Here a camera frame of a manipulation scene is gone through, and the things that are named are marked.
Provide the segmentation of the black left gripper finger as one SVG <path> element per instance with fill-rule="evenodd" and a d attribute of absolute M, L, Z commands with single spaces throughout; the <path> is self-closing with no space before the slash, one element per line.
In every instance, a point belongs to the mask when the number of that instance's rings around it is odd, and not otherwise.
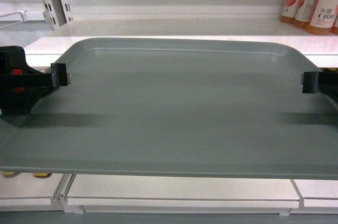
<path fill-rule="evenodd" d="M 52 63 L 50 73 L 2 74 L 1 88 L 63 87 L 71 83 L 66 64 Z"/>

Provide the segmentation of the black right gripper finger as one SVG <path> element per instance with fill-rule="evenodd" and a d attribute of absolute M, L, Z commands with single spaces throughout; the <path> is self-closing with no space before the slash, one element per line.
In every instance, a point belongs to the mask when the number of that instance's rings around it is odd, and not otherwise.
<path fill-rule="evenodd" d="M 337 73 L 312 71 L 302 74 L 302 93 L 316 94 L 319 91 L 322 93 L 337 94 Z"/>

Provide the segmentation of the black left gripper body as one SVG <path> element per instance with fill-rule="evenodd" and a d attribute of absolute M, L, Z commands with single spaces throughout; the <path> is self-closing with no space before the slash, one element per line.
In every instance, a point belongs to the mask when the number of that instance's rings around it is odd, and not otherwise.
<path fill-rule="evenodd" d="M 1 75 L 38 73 L 26 61 L 25 51 L 20 46 L 1 47 Z M 1 88 L 1 119 L 27 116 L 43 98 L 60 87 Z"/>

